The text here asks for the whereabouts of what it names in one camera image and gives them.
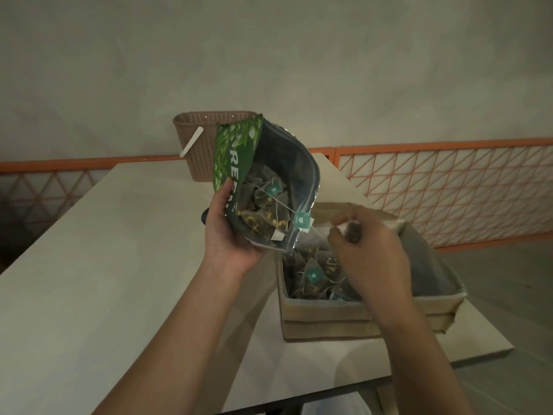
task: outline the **person's left arm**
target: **person's left arm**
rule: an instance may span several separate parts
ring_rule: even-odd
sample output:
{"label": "person's left arm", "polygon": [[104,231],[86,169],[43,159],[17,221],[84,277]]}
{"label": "person's left arm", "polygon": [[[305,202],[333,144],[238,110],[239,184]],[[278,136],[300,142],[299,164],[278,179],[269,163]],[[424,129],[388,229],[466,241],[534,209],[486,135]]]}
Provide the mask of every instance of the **person's left arm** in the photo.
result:
{"label": "person's left arm", "polygon": [[189,414],[246,272],[263,253],[235,235],[225,218],[232,180],[207,215],[204,260],[146,349],[93,412]]}

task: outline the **beige fabric storage box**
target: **beige fabric storage box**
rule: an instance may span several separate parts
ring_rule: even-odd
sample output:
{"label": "beige fabric storage box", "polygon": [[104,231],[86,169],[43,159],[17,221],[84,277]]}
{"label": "beige fabric storage box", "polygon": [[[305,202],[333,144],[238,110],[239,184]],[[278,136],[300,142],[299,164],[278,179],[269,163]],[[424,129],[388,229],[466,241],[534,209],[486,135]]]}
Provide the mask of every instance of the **beige fabric storage box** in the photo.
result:
{"label": "beige fabric storage box", "polygon": [[[334,204],[319,204],[334,215]],[[314,218],[321,215],[314,208]],[[390,214],[380,212],[388,227],[397,228],[411,263],[415,301],[425,313],[432,330],[446,332],[467,292],[458,275],[442,257],[413,229]],[[355,339],[380,335],[380,330],[363,303],[289,298],[284,282],[282,255],[275,255],[282,332],[286,341]]]}

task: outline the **white handle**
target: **white handle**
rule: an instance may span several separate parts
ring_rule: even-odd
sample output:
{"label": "white handle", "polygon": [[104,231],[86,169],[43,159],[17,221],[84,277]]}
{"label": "white handle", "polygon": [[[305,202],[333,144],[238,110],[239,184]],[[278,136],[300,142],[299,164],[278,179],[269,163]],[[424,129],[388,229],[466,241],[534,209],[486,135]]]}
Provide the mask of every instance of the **white handle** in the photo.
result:
{"label": "white handle", "polygon": [[184,150],[179,154],[181,158],[184,157],[186,153],[188,153],[188,150],[192,148],[192,146],[194,145],[196,140],[200,137],[202,132],[204,132],[203,127],[198,127],[196,132],[194,132],[194,135],[192,136],[192,138],[190,138],[190,141],[188,141],[188,144],[186,145],[186,147],[184,147]]}

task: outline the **perforated basket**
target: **perforated basket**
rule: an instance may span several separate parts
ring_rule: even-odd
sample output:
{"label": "perforated basket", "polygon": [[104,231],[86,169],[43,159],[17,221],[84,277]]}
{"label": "perforated basket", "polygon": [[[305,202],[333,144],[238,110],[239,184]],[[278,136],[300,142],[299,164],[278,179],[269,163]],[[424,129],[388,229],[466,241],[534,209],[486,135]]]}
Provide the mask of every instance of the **perforated basket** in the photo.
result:
{"label": "perforated basket", "polygon": [[256,112],[249,111],[186,112],[173,118],[173,124],[183,148],[188,144],[198,127],[204,129],[204,132],[186,154],[186,163],[190,169],[192,180],[196,182],[211,182],[213,180],[213,141],[217,134],[217,123],[229,124],[252,118],[255,115],[257,115]]}

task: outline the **person's right arm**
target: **person's right arm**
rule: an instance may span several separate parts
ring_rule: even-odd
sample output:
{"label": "person's right arm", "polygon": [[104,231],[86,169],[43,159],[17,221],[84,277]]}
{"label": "person's right arm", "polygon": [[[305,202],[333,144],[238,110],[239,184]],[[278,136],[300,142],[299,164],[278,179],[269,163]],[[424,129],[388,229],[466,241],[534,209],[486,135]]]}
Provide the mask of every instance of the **person's right arm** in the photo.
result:
{"label": "person's right arm", "polygon": [[382,332],[400,414],[474,414],[412,298],[409,258],[399,237],[363,207],[349,209],[332,223],[349,219],[361,223],[359,243],[347,242],[336,228],[328,242]]}

